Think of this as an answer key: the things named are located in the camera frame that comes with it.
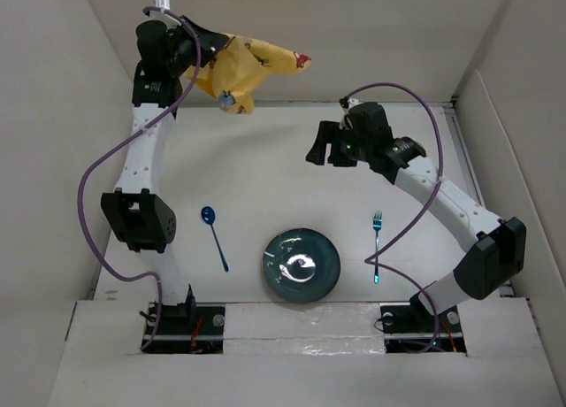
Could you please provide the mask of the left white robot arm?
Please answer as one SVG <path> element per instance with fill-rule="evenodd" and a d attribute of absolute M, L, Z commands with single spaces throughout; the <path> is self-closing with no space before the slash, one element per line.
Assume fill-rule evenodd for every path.
<path fill-rule="evenodd" d="M 171 23 L 147 20 L 135 33 L 140 60 L 132 94 L 134 140 L 115 188 L 101 197 L 101 207 L 117 240 L 160 277 L 162 301 L 145 319 L 154 318 L 152 327 L 161 333 L 173 329 L 184 334 L 196 325 L 195 297 L 172 252 L 177 221 L 158 194 L 160 172 L 183 95 L 181 76 L 188 68 L 200 70 L 209 64 L 229 38 L 185 16 Z"/>

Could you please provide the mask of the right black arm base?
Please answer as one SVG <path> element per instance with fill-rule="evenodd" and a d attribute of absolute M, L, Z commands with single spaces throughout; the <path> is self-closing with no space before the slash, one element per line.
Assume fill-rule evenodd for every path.
<path fill-rule="evenodd" d="M 387 354 L 418 353 L 424 350 L 435 328 L 434 318 L 428 314 L 423 319 L 409 316 L 408 303 L 381 303 L 381 317 L 374 321 L 374 328 L 384 336 Z M 439 315 L 439 329 L 432 346 L 432 353 L 466 353 L 459 311 L 454 306 Z"/>

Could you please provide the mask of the yellow car-print cloth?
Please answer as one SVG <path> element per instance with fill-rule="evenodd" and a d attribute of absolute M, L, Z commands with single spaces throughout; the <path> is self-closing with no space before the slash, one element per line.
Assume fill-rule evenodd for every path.
<path fill-rule="evenodd" d="M 207 65 L 186 71 L 195 85 L 231 114 L 250 114 L 254 91 L 272 75 L 294 75 L 306 70 L 311 58 L 254 38 L 228 35 L 228 43 Z"/>

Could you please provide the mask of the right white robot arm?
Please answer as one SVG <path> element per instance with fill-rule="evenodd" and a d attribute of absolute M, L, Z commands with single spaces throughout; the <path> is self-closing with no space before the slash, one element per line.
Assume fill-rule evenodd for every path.
<path fill-rule="evenodd" d="M 411 297 L 416 329 L 430 330 L 459 303 L 486 299 L 524 269 L 524 223 L 500 218 L 442 177 L 418 142 L 394 137 L 380 104 L 352 105 L 341 121 L 321 121 L 306 159 L 338 167 L 364 162 L 420 202 L 459 243 L 465 255 L 455 269 Z"/>

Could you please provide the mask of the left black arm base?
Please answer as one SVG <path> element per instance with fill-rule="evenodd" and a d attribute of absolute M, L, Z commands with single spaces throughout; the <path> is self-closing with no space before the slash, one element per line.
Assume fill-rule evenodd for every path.
<path fill-rule="evenodd" d="M 157 307 L 152 304 L 140 315 L 146 319 L 141 351 L 146 354 L 222 354 L 226 307 L 198 304 L 191 312 L 182 307 L 163 306 L 158 326 Z"/>

